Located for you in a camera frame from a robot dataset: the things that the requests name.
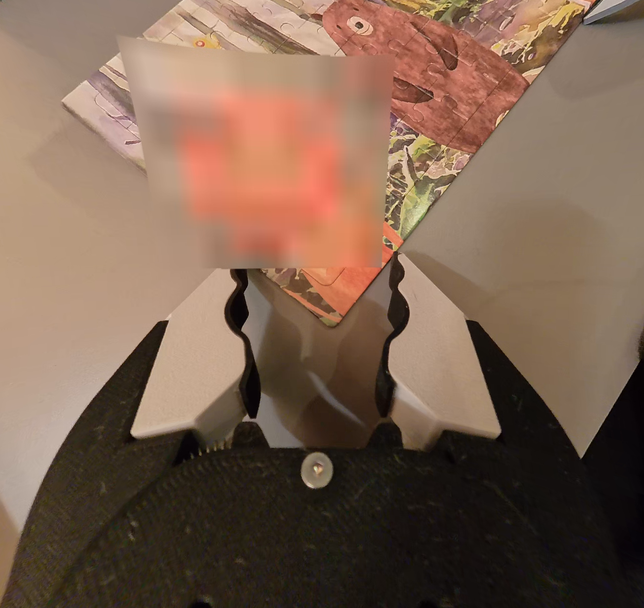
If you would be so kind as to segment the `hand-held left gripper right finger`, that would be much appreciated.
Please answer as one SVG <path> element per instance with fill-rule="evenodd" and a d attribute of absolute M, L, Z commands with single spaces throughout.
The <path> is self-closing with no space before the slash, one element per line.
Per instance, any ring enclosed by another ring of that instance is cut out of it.
<path fill-rule="evenodd" d="M 391 258 L 388 321 L 375 384 L 380 416 L 407 450 L 428 451 L 444 432 L 501 434 L 463 312 L 409 259 Z"/>

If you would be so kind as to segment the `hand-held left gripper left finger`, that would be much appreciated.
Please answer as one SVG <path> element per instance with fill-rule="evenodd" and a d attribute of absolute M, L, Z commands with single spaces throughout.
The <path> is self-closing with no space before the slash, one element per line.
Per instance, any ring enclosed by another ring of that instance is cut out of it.
<path fill-rule="evenodd" d="M 245 269 L 215 269 L 167 319 L 131 435 L 145 439 L 184 430 L 222 443 L 261 398 L 251 342 Z"/>

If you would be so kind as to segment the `forest animal jigsaw puzzle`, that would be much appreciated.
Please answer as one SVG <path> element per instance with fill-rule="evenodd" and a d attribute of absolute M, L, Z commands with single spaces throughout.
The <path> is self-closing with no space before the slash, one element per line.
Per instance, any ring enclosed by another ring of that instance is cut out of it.
<path fill-rule="evenodd" d="M 196 49 L 391 54 L 382 263 L 596 0 L 182 0 L 143 34 Z"/>

